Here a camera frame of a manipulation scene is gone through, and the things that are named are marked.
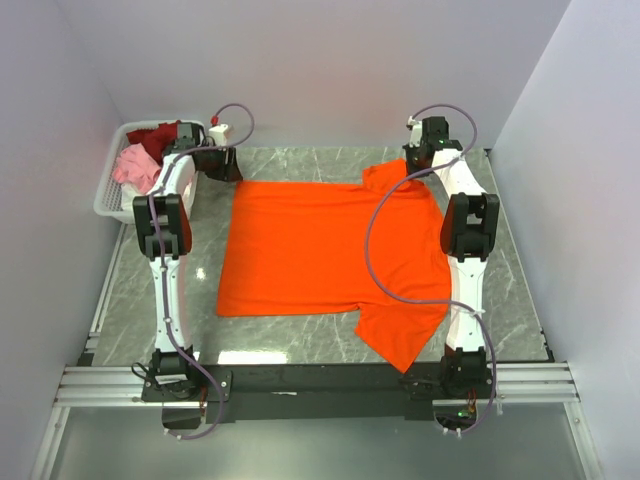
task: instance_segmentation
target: orange cloth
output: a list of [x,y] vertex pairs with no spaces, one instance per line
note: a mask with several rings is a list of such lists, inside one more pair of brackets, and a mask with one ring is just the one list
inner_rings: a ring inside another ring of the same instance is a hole
[[[236,187],[220,279],[220,316],[302,315],[360,309],[355,332],[405,372],[431,338],[446,305],[409,305],[369,276],[364,237],[375,206],[406,176],[404,160],[367,168],[363,185],[245,181]],[[384,205],[371,235],[379,278],[399,295],[450,298],[440,250],[442,214],[411,181]]]

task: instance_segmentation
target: laundry basket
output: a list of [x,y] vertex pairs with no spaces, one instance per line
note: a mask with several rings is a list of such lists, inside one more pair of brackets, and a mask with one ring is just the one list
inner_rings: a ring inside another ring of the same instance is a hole
[[[200,122],[194,120],[185,120],[202,125]],[[133,223],[133,212],[122,210],[121,200],[122,194],[120,190],[120,184],[113,179],[113,170],[116,168],[116,159],[122,150],[129,146],[127,140],[127,133],[133,132],[140,128],[154,129],[161,123],[173,123],[175,120],[149,120],[144,122],[131,122],[125,123],[116,131],[109,147],[109,153],[107,154],[107,161],[100,178],[100,184],[98,185],[98,192],[96,198],[93,201],[93,210],[103,217],[113,217],[120,220],[122,223]],[[191,180],[191,187],[187,188],[182,200],[184,202],[184,208],[187,211],[187,216],[191,215],[191,207],[193,206],[193,199],[196,195],[196,183],[198,180],[198,174],[193,176]]]

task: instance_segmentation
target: marble tabletop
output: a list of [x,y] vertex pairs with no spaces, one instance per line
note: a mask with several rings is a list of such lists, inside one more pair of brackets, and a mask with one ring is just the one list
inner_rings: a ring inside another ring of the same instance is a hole
[[[402,157],[400,148],[239,148],[246,179],[360,183],[370,165]],[[467,162],[477,181],[496,192],[485,152],[472,150]],[[447,197],[437,177],[426,183],[441,209]],[[187,257],[186,302],[195,350],[213,363],[352,363],[384,361],[353,329],[358,312],[325,315],[219,318],[218,280],[231,221],[234,185],[198,180],[191,214],[193,250]],[[522,267],[501,211],[496,246],[484,278],[484,320],[500,361],[547,360],[545,338]],[[151,358],[155,339],[155,294],[148,260],[127,226],[113,270],[110,294],[100,317],[93,365],[130,365]],[[448,317],[418,360],[437,361],[444,350]]]

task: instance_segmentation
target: dark red cloth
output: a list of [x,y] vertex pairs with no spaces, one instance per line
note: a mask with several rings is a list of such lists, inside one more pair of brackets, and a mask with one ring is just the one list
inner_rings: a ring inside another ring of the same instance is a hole
[[127,133],[129,143],[141,143],[149,156],[162,165],[162,152],[178,136],[178,123],[161,123],[158,128],[139,129]]

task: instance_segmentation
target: white wall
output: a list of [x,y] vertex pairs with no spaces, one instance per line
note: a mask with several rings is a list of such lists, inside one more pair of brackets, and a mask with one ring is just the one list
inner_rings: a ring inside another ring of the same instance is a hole
[[640,478],[640,4],[573,0],[492,152],[608,478]]
[[0,62],[0,478],[22,479],[113,249],[92,201],[120,118],[53,1],[3,3]]
[[125,121],[241,101],[255,145],[399,145],[444,101],[491,147],[569,0],[59,2]]

